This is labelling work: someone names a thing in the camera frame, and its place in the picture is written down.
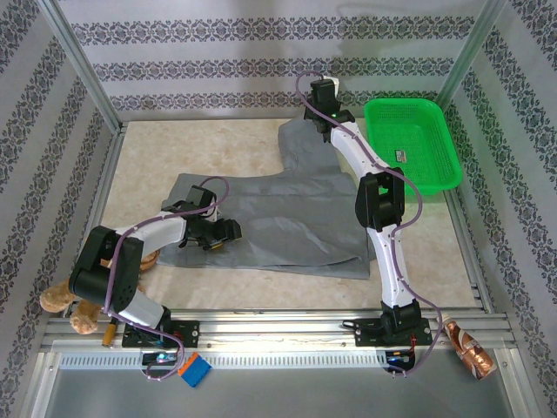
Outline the grey long sleeve shirt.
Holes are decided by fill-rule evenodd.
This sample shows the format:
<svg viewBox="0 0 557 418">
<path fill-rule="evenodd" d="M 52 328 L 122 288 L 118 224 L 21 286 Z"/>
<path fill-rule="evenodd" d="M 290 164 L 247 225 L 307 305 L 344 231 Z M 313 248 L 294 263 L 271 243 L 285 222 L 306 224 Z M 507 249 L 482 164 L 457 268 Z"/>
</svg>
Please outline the grey long sleeve shirt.
<svg viewBox="0 0 557 418">
<path fill-rule="evenodd" d="M 228 191 L 219 212 L 239 223 L 241 239 L 213 251 L 168 245 L 159 263 L 367 280 L 375 253 L 355 215 L 357 187 L 333 147 L 310 121 L 295 118 L 279 127 L 278 148 L 282 172 L 208 185 Z"/>
</svg>

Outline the green plastic basket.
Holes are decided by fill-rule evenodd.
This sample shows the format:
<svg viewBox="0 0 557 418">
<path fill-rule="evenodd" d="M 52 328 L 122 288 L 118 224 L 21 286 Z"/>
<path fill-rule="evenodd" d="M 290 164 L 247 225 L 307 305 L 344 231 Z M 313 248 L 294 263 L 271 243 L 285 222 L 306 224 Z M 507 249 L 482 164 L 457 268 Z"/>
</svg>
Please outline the green plastic basket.
<svg viewBox="0 0 557 418">
<path fill-rule="evenodd" d="M 391 167 L 400 168 L 420 194 L 451 190 L 463 174 L 442 110 L 424 98 L 375 98 L 364 107 L 370 146 Z M 405 150 L 407 163 L 396 161 Z"/>
</svg>

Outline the blue and orange block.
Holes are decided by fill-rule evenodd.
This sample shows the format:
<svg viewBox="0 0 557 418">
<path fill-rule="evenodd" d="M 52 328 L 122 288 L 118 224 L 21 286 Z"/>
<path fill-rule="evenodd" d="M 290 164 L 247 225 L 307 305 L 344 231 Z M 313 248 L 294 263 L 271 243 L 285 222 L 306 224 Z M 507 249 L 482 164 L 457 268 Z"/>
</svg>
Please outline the blue and orange block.
<svg viewBox="0 0 557 418">
<path fill-rule="evenodd" d="M 194 352 L 178 370 L 178 375 L 191 388 L 196 388 L 211 370 L 211 364 L 199 353 Z"/>
</svg>

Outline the brown teddy bear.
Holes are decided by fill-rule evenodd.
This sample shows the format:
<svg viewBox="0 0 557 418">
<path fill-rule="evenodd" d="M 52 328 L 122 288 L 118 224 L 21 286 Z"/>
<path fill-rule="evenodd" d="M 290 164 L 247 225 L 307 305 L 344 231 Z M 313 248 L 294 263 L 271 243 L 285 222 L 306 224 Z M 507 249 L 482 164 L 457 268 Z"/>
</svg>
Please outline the brown teddy bear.
<svg viewBox="0 0 557 418">
<path fill-rule="evenodd" d="M 150 253 L 141 260 L 140 273 L 144 273 L 155 266 L 160 251 Z M 60 313 L 69 307 L 77 298 L 69 289 L 69 280 L 48 287 L 42 291 L 39 303 L 41 308 L 48 313 Z M 70 316 L 70 324 L 78 334 L 92 334 L 97 330 L 98 317 L 101 306 L 88 300 L 80 300 L 77 308 Z"/>
</svg>

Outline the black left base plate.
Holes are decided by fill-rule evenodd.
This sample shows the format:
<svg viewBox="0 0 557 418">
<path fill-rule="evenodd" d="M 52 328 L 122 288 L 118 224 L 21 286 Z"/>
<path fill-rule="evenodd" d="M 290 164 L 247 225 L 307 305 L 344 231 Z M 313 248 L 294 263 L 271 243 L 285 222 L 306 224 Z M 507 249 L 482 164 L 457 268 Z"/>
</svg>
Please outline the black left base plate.
<svg viewBox="0 0 557 418">
<path fill-rule="evenodd" d="M 195 348 L 198 346 L 199 322 L 196 320 L 173 320 L 170 328 L 165 329 L 164 332 L 179 339 L 185 348 Z M 161 337 L 152 332 L 126 325 L 124 327 L 122 347 L 172 349 L 177 348 L 178 344 L 175 340 L 167 337 Z"/>
</svg>

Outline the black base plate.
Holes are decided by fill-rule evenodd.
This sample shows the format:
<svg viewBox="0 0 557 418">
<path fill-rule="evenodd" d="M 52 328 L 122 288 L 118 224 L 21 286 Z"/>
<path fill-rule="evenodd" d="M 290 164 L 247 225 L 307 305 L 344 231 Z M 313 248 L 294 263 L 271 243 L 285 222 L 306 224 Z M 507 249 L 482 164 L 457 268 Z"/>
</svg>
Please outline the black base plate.
<svg viewBox="0 0 557 418">
<path fill-rule="evenodd" d="M 412 338 L 417 346 L 428 346 L 433 342 L 428 319 L 421 319 L 417 326 L 397 333 L 388 333 L 378 318 L 357 319 L 353 324 L 357 347 L 410 347 Z"/>
<path fill-rule="evenodd" d="M 179 339 L 185 348 L 195 348 L 198 346 L 199 322 L 196 320 L 173 320 L 170 328 L 165 329 L 164 332 Z M 177 348 L 178 344 L 175 340 L 167 337 L 161 337 L 152 332 L 126 325 L 124 327 L 122 347 L 172 349 Z"/>
</svg>

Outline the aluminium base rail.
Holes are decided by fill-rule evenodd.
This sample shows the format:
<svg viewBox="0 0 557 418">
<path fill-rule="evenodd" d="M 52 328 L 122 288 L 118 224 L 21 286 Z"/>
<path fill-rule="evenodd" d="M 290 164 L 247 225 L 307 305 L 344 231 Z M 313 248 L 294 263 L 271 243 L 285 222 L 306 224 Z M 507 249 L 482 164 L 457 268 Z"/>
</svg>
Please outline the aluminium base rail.
<svg viewBox="0 0 557 418">
<path fill-rule="evenodd" d="M 349 350 L 355 347 L 353 331 L 342 327 L 342 322 L 374 318 L 379 314 L 379 309 L 177 309 L 172 312 L 172 318 L 199 322 L 198 347 L 202 350 Z M 451 308 L 449 315 L 485 348 L 518 346 L 518 334 L 504 313 Z"/>
</svg>

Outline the aluminium table side rail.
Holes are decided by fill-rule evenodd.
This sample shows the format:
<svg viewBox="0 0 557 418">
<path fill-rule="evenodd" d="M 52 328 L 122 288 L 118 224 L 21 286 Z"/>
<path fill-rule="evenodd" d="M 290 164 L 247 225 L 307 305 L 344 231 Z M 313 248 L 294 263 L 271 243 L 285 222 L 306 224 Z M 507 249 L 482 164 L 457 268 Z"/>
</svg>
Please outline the aluminium table side rail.
<svg viewBox="0 0 557 418">
<path fill-rule="evenodd" d="M 97 183 L 95 199 L 93 200 L 91 205 L 90 217 L 84 229 L 83 243 L 86 241 L 91 229 L 94 226 L 99 225 L 103 219 L 104 210 L 110 195 L 112 182 L 117 170 L 117 162 L 121 153 L 128 124 L 129 124 L 128 122 L 123 122 L 122 125 L 120 126 L 119 131 L 114 135 L 113 139 L 111 140 L 111 144 L 106 154 L 106 159 L 104 161 L 103 171 Z"/>
<path fill-rule="evenodd" d="M 495 308 L 490 299 L 480 263 L 473 249 L 473 242 L 466 227 L 466 218 L 460 207 L 458 194 L 455 190 L 444 191 L 443 194 L 473 291 L 473 297 L 476 300 L 476 306 L 480 307 L 486 314 L 494 314 Z"/>
</svg>

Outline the aluminium frame post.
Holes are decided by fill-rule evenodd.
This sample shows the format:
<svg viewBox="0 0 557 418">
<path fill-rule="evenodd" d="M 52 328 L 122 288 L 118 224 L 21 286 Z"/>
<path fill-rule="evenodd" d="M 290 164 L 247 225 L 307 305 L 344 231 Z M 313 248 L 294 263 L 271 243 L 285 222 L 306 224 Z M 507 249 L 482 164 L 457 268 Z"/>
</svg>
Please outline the aluminium frame post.
<svg viewBox="0 0 557 418">
<path fill-rule="evenodd" d="M 489 35 L 497 18 L 504 9 L 508 0 L 486 0 L 483 8 L 470 31 L 462 50 L 457 56 L 453 68 L 435 98 L 435 103 L 445 111 L 460 88 L 460 83 L 478 54 L 481 45 Z"/>
<path fill-rule="evenodd" d="M 124 123 L 115 110 L 108 94 L 102 86 L 93 65 L 84 53 L 69 21 L 64 15 L 57 0 L 36 0 L 39 9 L 48 22 L 58 42 L 70 60 L 77 75 L 81 78 L 90 93 L 96 107 L 113 134 L 119 134 Z"/>
</svg>

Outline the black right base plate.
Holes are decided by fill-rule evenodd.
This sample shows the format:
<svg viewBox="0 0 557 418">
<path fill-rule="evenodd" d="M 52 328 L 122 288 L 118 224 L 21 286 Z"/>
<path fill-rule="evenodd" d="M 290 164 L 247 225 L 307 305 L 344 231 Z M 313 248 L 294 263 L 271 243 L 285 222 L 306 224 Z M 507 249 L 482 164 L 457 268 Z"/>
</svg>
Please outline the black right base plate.
<svg viewBox="0 0 557 418">
<path fill-rule="evenodd" d="M 353 324 L 357 347 L 410 347 L 412 338 L 417 346 L 428 346 L 433 342 L 428 319 L 421 319 L 417 326 L 397 333 L 388 333 L 378 318 L 357 319 Z"/>
</svg>

